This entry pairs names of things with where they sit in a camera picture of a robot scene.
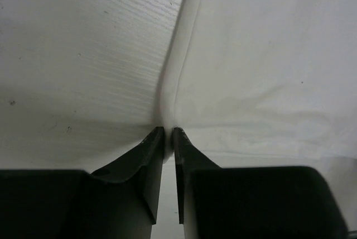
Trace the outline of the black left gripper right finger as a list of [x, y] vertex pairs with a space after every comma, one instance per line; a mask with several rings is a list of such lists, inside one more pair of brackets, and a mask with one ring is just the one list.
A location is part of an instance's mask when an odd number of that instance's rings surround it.
[[174, 128], [178, 217], [186, 238], [348, 238], [322, 175], [309, 166], [221, 168]]

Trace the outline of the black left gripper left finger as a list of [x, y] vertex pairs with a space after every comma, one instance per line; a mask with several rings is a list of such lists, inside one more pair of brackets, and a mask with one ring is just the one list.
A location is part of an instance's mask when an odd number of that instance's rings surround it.
[[92, 173], [2, 170], [2, 238], [150, 238], [164, 130]]

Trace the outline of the white tank top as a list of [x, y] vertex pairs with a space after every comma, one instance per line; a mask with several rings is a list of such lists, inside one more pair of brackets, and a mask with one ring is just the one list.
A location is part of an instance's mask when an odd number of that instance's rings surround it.
[[356, 0], [183, 0], [160, 112], [218, 155], [356, 158]]

